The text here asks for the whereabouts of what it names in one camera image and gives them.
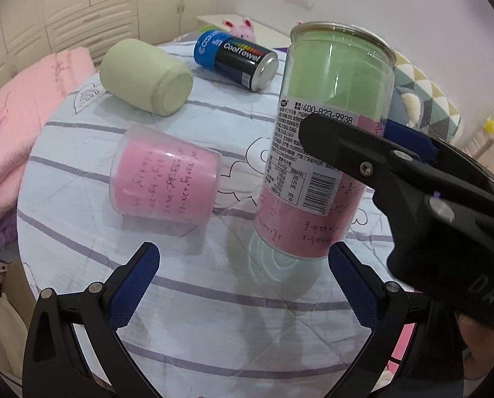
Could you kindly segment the person right hand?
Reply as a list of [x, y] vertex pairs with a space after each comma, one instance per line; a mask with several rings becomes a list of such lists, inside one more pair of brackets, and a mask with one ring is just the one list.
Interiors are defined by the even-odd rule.
[[464, 359], [464, 377], [478, 380], [494, 366], [494, 329], [461, 314], [458, 321], [462, 339], [469, 349]]

